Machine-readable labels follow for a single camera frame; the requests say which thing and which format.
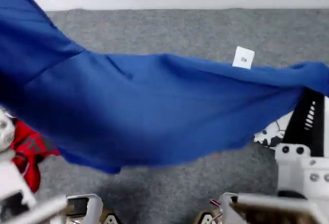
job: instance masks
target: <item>label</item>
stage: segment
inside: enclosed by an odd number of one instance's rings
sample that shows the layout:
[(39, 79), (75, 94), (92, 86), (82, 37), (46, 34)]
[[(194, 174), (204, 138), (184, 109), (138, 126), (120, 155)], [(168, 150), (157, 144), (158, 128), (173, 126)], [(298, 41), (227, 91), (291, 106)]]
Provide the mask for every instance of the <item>label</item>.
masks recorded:
[(238, 46), (232, 66), (250, 69), (254, 55), (254, 51)]

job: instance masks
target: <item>gray carpet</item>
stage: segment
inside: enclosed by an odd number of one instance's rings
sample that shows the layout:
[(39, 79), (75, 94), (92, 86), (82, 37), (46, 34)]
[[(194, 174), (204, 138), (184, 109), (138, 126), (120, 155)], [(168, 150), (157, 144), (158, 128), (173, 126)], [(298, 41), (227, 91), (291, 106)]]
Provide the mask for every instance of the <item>gray carpet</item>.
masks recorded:
[[(73, 10), (49, 16), (66, 35), (98, 52), (171, 52), (232, 62), (239, 45), (255, 51), (254, 65), (329, 63), (328, 10)], [(116, 176), (61, 158), (49, 158), (41, 170), (38, 198), (97, 193), (123, 224), (192, 223), (210, 208), (209, 198), (225, 191), (273, 193), (277, 178), (273, 152), (258, 144), (190, 165), (124, 169)]]

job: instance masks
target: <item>red fabric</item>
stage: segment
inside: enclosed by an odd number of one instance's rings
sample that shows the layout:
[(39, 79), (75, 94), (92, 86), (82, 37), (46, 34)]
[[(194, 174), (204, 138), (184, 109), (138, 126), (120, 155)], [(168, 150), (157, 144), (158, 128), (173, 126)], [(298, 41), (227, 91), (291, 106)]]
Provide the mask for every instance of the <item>red fabric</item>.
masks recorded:
[(23, 174), (33, 192), (39, 189), (41, 175), (38, 162), (49, 155), (60, 155), (57, 147), (25, 125), (22, 121), (15, 122), (15, 138), (10, 148), (16, 151), (13, 162)]

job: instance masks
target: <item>blue fabric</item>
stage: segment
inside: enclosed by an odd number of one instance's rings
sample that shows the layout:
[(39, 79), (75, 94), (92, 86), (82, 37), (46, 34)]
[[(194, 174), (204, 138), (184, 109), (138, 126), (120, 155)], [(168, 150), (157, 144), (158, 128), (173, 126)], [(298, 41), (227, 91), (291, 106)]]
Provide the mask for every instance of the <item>blue fabric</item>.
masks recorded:
[(91, 52), (33, 0), (0, 0), (1, 103), (56, 141), (69, 162), (108, 173), (241, 148), (293, 110), (304, 87), (328, 95), (328, 73), (315, 62), (248, 70)]

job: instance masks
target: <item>cable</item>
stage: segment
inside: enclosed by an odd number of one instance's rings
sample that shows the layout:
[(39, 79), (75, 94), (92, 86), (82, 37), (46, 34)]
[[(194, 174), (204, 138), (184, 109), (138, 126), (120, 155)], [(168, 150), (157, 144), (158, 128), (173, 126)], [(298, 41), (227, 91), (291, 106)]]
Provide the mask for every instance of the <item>cable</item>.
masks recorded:
[(210, 202), (210, 204), (215, 205), (215, 206), (218, 207), (218, 208), (221, 207), (221, 203), (218, 202), (218, 201), (215, 200), (215, 199), (211, 199), (209, 202)]
[(214, 218), (211, 219), (211, 221), (209, 222), (210, 224), (212, 224), (213, 221), (217, 220), (218, 218), (220, 218), (222, 216), (222, 213), (220, 213), (219, 215), (215, 216)]

